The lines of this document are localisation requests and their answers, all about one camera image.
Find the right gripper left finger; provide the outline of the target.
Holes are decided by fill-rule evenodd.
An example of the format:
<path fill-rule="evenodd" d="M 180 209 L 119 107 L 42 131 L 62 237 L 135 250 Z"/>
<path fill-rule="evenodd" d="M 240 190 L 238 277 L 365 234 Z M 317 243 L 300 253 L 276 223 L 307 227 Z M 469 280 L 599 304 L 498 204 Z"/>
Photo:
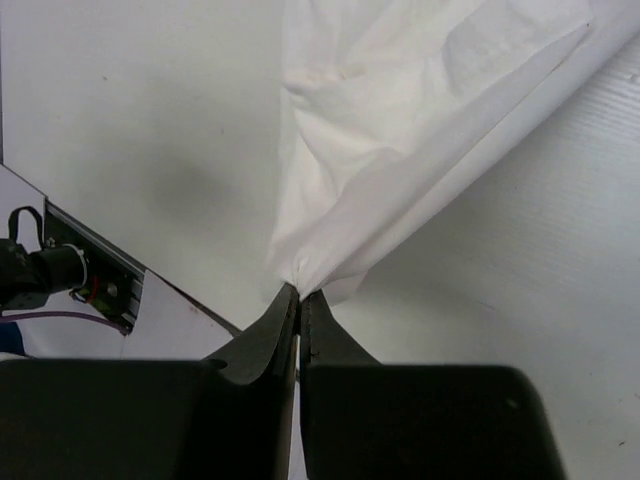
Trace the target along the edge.
<path fill-rule="evenodd" d="M 298 307 L 297 290 L 283 285 L 258 320 L 205 360 L 236 385 L 252 385 L 268 376 L 290 377 Z"/>

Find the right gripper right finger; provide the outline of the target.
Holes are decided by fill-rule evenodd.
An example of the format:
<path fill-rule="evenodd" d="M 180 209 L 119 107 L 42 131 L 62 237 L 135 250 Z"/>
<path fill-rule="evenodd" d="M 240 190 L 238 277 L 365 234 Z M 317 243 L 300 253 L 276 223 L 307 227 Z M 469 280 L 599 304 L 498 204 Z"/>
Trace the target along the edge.
<path fill-rule="evenodd" d="M 380 366 L 335 319 L 324 293 L 300 304 L 300 368 Z"/>

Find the white cartoon print t shirt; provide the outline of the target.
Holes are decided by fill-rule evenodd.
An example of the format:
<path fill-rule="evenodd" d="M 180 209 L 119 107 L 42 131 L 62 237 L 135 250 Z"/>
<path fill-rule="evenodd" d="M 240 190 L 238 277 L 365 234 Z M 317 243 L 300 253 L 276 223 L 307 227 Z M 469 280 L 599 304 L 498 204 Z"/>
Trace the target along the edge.
<path fill-rule="evenodd" d="M 638 29 L 635 1 L 287 2 L 271 282 L 351 296 Z"/>

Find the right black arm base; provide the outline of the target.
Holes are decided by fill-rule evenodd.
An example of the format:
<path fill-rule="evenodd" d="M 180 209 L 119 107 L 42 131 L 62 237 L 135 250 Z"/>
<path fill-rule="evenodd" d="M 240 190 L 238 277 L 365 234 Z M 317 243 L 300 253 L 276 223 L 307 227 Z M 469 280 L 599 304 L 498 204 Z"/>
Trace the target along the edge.
<path fill-rule="evenodd" d="M 1 322 L 77 318 L 126 336 L 145 268 L 50 201 L 10 212 L 1 240 Z"/>

